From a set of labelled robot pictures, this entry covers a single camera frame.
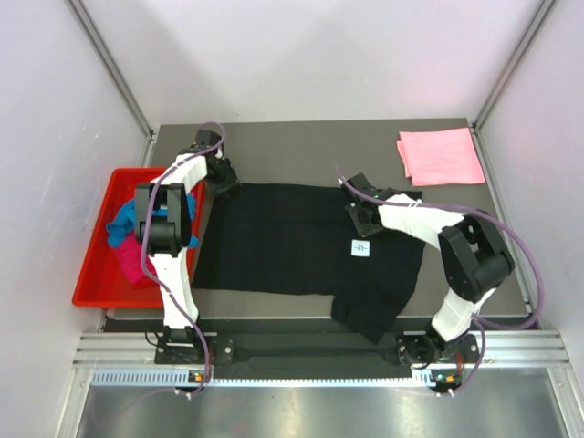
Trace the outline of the black t shirt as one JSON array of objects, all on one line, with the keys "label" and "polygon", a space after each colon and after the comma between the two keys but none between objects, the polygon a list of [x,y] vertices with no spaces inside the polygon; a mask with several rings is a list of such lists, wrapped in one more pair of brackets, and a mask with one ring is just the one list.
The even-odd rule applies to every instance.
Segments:
[{"label": "black t shirt", "polygon": [[193,286],[333,298],[330,315],[377,344],[411,299],[424,242],[358,236],[339,188],[248,183],[213,202]]}]

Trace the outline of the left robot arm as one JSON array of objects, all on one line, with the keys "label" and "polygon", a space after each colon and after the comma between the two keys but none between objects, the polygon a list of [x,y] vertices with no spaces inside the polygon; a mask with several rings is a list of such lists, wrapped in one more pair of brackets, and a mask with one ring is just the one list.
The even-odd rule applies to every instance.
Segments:
[{"label": "left robot arm", "polygon": [[199,310],[191,292],[187,256],[192,241],[194,209],[187,195],[198,183],[207,183],[215,197],[241,188],[235,170],[224,154],[224,126],[202,125],[194,143],[180,151],[162,174],[139,183],[134,192],[134,235],[141,246],[143,274],[160,289],[164,329],[182,333],[175,350],[185,360],[200,360],[207,341],[197,328]]}]

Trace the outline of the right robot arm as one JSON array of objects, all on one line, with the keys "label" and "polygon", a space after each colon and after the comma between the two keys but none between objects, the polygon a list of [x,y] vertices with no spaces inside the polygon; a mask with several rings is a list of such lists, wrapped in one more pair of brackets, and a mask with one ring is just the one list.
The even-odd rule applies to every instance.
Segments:
[{"label": "right robot arm", "polygon": [[425,347],[435,360],[450,359],[473,317],[515,270],[499,230],[482,211],[427,207],[414,193],[373,187],[362,173],[338,182],[359,236],[401,232],[440,252],[449,289],[426,329]]}]

